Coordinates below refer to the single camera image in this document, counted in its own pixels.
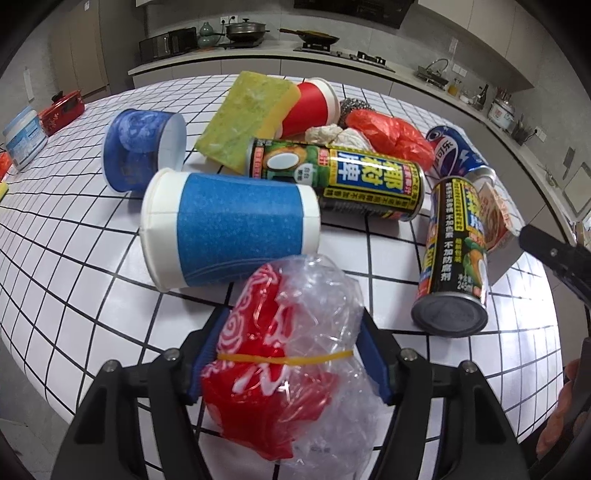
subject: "metal can bottom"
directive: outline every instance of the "metal can bottom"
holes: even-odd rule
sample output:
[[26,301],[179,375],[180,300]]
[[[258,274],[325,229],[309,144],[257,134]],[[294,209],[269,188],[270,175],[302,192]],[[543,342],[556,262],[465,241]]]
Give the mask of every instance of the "metal can bottom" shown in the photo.
[[488,323],[486,309],[470,295],[438,292],[418,299],[413,322],[432,335],[461,338],[480,332]]

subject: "white tile table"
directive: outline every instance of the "white tile table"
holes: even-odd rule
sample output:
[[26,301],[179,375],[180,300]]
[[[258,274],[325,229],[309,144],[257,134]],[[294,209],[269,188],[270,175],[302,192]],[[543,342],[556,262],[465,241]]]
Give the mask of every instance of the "white tile table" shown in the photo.
[[[0,203],[1,336],[27,378],[70,421],[94,375],[108,359],[123,366],[153,360],[200,328],[217,305],[232,305],[240,285],[159,293],[138,237],[141,199],[113,194],[100,172],[106,126],[125,108],[180,112],[187,122],[186,169],[222,169],[193,151],[195,140],[236,76],[208,76],[150,85],[87,106],[50,138],[24,171],[11,170]],[[445,119],[405,102],[333,84],[340,98],[366,99],[377,111],[414,124],[423,134]],[[436,181],[428,176],[431,186]],[[560,342],[543,266],[523,255],[492,287],[489,323],[478,335],[426,335],[410,318],[425,250],[428,217],[410,223],[323,215],[320,252],[359,280],[368,310],[402,346],[447,365],[474,360],[497,393],[519,440],[552,411],[562,386]],[[442,402],[433,401],[421,478],[433,471]],[[286,479],[288,472],[220,438],[201,405],[190,409],[214,478]],[[384,426],[392,410],[379,412]],[[149,407],[140,411],[151,478],[163,478]],[[376,451],[385,430],[378,432]],[[367,478],[371,465],[355,478]]]

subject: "yellow and black can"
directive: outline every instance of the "yellow and black can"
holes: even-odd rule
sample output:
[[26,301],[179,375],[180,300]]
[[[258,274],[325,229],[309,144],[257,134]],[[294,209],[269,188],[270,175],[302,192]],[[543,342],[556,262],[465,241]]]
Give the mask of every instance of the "yellow and black can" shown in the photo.
[[417,163],[375,152],[256,138],[246,164],[250,177],[311,186],[324,210],[408,222],[425,196]]
[[488,275],[480,200],[463,177],[440,180],[431,193],[427,250],[411,316],[428,333],[464,337],[488,322]]

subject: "pepsi can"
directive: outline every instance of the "pepsi can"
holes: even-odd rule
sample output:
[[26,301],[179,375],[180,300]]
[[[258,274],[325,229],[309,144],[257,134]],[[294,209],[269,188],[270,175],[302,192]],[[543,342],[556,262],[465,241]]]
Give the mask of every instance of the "pepsi can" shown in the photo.
[[446,125],[433,127],[427,133],[427,141],[435,151],[435,170],[441,178],[464,177],[477,190],[484,183],[495,184],[496,173],[468,144],[455,128]]

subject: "pot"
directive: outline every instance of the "pot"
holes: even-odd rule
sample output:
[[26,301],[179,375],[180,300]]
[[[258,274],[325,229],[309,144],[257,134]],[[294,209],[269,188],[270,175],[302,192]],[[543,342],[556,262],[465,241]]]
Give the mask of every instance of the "pot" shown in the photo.
[[250,22],[248,18],[243,18],[242,22],[226,26],[226,36],[231,41],[255,41],[268,32],[266,27],[264,23]]

